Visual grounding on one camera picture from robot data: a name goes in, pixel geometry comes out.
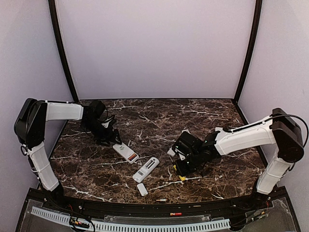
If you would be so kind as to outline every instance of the brown marble surface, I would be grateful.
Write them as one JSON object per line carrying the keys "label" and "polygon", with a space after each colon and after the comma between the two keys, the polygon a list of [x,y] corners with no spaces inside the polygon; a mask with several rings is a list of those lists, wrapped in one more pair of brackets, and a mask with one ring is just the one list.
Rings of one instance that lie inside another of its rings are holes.
{"label": "brown marble surface", "polygon": [[[88,105],[91,101],[82,101]],[[173,170],[168,149],[188,129],[204,139],[215,127],[243,125],[231,100],[147,99],[103,100],[115,114],[123,142],[140,159],[126,162],[111,147],[96,145],[92,134],[69,121],[51,157],[51,165],[65,195],[117,203],[191,203],[233,198],[251,193],[264,170],[255,148],[234,152],[207,163],[181,181]],[[132,175],[151,157],[160,164],[144,181],[149,194],[142,197]]]}

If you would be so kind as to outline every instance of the black frame pole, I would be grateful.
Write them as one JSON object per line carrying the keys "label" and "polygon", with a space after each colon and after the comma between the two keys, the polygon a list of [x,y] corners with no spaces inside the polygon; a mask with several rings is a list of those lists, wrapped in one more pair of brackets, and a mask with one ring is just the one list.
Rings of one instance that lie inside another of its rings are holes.
{"label": "black frame pole", "polygon": [[237,90],[236,90],[236,93],[235,93],[235,96],[234,96],[234,101],[236,103],[238,103],[238,101],[240,99],[241,92],[242,92],[243,87],[245,85],[246,77],[247,77],[247,74],[248,74],[248,70],[249,70],[249,66],[250,66],[250,62],[251,62],[251,58],[252,58],[252,54],[253,54],[253,50],[254,50],[254,45],[255,45],[257,29],[259,27],[261,10],[262,10],[262,0],[256,0],[247,54],[246,54],[245,62],[244,62],[243,67],[242,67],[242,71],[241,71],[239,83],[238,83],[238,86],[237,86]]}
{"label": "black frame pole", "polygon": [[56,43],[58,47],[58,53],[59,53],[61,63],[62,63],[62,68],[66,76],[66,80],[67,80],[72,98],[74,102],[78,102],[79,99],[78,99],[77,92],[76,92],[76,89],[73,83],[73,79],[71,76],[71,72],[69,69],[67,57],[64,51],[64,46],[63,46],[63,42],[61,38],[60,27],[59,27],[59,22],[58,22],[58,17],[57,17],[56,3],[55,3],[55,0],[48,0],[48,3],[49,3],[50,17],[52,19],[55,39],[56,39]]}

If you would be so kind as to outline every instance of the light purple wall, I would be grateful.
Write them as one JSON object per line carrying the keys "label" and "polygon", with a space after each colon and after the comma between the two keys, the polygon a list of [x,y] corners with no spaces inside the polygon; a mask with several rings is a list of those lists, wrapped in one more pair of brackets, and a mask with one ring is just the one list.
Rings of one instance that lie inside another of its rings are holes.
{"label": "light purple wall", "polygon": [[234,97],[254,6],[254,0],[58,0],[79,97]]}
{"label": "light purple wall", "polygon": [[[309,1],[265,0],[240,107],[249,122],[276,107],[309,123]],[[273,149],[264,147],[270,160]],[[309,153],[284,177],[302,231],[309,228]]]}
{"label": "light purple wall", "polygon": [[[13,127],[26,98],[71,101],[46,0],[0,1],[0,231],[15,231],[29,187],[37,180]],[[46,127],[50,152],[63,122]]]}

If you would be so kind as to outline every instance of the wire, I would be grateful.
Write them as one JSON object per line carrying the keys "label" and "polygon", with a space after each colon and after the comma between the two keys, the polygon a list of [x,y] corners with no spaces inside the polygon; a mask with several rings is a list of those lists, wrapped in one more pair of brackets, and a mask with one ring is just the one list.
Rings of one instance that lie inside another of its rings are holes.
{"label": "wire", "polygon": [[237,209],[242,209],[242,210],[251,210],[251,209],[253,209],[255,207],[255,205],[252,205],[250,208],[241,208],[241,207],[236,206],[236,205],[232,205],[230,207],[237,208]]}
{"label": "wire", "polygon": [[[250,217],[251,217],[252,215],[254,215],[257,211],[255,211],[253,214],[251,214],[250,216],[246,217],[245,219],[250,218]],[[248,222],[246,222],[246,223],[244,223],[244,224],[237,225],[237,224],[240,223],[240,222],[238,222],[238,223],[235,223],[235,224],[233,224],[233,225],[231,225],[231,226],[234,226],[234,227],[244,227],[245,225],[248,225],[248,224],[250,224],[250,223],[252,223],[252,222],[254,222],[254,221],[257,221],[257,220],[262,219],[263,217],[265,217],[265,216],[266,216],[265,212],[266,212],[266,211],[263,211],[263,212],[259,213],[258,215],[254,216],[253,218],[251,218]]]}
{"label": "wire", "polygon": [[93,138],[93,136],[92,136],[92,135],[88,134],[88,133],[89,133],[89,131],[88,131],[88,132],[86,131],[86,127],[84,127],[84,132],[85,132],[85,134],[86,134],[86,135],[88,135],[89,137]]}
{"label": "wire", "polygon": [[268,121],[270,121],[274,118],[278,118],[278,117],[295,117],[295,118],[299,119],[300,121],[302,121],[304,123],[306,130],[307,130],[307,136],[306,136],[305,142],[303,144],[303,147],[305,147],[307,142],[308,142],[308,137],[309,137],[309,128],[308,128],[307,123],[301,117],[299,117],[297,115],[277,115],[277,116],[273,116],[273,117],[266,119],[265,122],[268,122]]}
{"label": "wire", "polygon": [[85,231],[87,231],[88,230],[88,228],[84,228],[84,229],[78,229],[78,228],[76,228],[76,226],[75,226],[75,223],[72,223],[72,224],[70,224],[72,227],[73,227],[73,229],[71,228],[71,230],[72,231],[75,231],[75,232],[85,232]]}
{"label": "wire", "polygon": [[[268,203],[268,201],[265,201],[265,203],[266,203],[266,205],[267,205],[267,209],[264,211],[264,212],[266,212],[268,209],[269,209],[269,203]],[[256,210],[256,211],[254,211],[253,213],[251,213],[250,215],[248,215],[246,218],[244,218],[243,220],[241,220],[241,221],[239,221],[239,222],[236,222],[236,223],[234,223],[234,224],[232,224],[231,226],[235,226],[235,225],[237,225],[237,224],[240,224],[241,222],[243,222],[243,221],[245,221],[245,220],[247,220],[247,219],[249,219],[251,216],[253,216],[256,212],[258,212],[259,211],[259,209],[258,210]]]}
{"label": "wire", "polygon": [[309,137],[309,128],[308,128],[308,125],[307,123],[305,122],[305,120],[303,120],[301,117],[297,116],[297,115],[277,115],[277,116],[272,116],[262,122],[258,122],[258,123],[254,123],[252,125],[248,125],[246,127],[242,127],[242,128],[239,128],[239,129],[235,129],[235,130],[228,130],[227,132],[238,132],[238,131],[242,131],[244,129],[247,129],[247,128],[251,128],[251,127],[254,127],[254,126],[257,126],[257,125],[260,125],[262,124],[263,122],[268,122],[270,120],[273,120],[275,118],[278,118],[278,117],[295,117],[297,119],[299,119],[300,121],[302,121],[306,127],[306,130],[307,130],[307,136],[306,136],[306,139],[305,139],[305,142],[303,143],[303,147],[306,146],[307,142],[308,142],[308,137]]}
{"label": "wire", "polygon": [[292,167],[289,167],[289,169],[288,169],[289,172],[290,172],[291,170],[293,170],[293,168],[295,167],[295,164],[296,164],[296,163],[293,163]]}
{"label": "wire", "polygon": [[20,151],[23,154],[23,156],[27,156],[28,152],[27,152],[27,149],[24,145],[20,146]]}
{"label": "wire", "polygon": [[50,202],[53,203],[53,205],[54,205],[56,208],[61,209],[61,210],[63,210],[63,211],[69,212],[71,217],[72,217],[72,214],[74,213],[74,214],[76,214],[76,215],[79,215],[81,218],[84,218],[87,222],[89,222],[89,223],[92,225],[92,227],[93,227],[93,232],[96,232],[95,224],[93,224],[93,222],[92,222],[90,219],[88,219],[86,216],[84,216],[84,215],[82,215],[82,214],[80,214],[80,213],[74,212],[74,211],[70,211],[69,209],[62,208],[61,206],[57,205],[57,203],[55,203],[55,202],[51,199],[51,197],[50,197],[48,194],[47,194],[46,196],[48,197],[48,199],[50,200]]}

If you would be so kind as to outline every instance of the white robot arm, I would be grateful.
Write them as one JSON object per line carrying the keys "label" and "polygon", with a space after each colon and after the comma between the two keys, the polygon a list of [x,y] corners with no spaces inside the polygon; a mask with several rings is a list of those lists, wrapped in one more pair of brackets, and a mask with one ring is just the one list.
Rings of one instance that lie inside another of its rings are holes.
{"label": "white robot arm", "polygon": [[21,149],[28,156],[32,171],[37,175],[45,190],[62,191],[44,147],[45,124],[51,120],[81,120],[81,126],[90,130],[99,145],[110,142],[121,144],[118,130],[112,125],[114,116],[100,121],[106,110],[100,101],[93,101],[89,106],[69,102],[37,101],[27,99],[16,120],[14,131],[22,144]]}
{"label": "white robot arm", "polygon": [[249,147],[276,144],[276,153],[259,177],[256,191],[268,195],[286,171],[304,155],[300,126],[282,109],[243,127],[216,128],[204,141],[183,132],[168,154],[178,154],[176,170],[180,176],[195,172],[201,164]]}

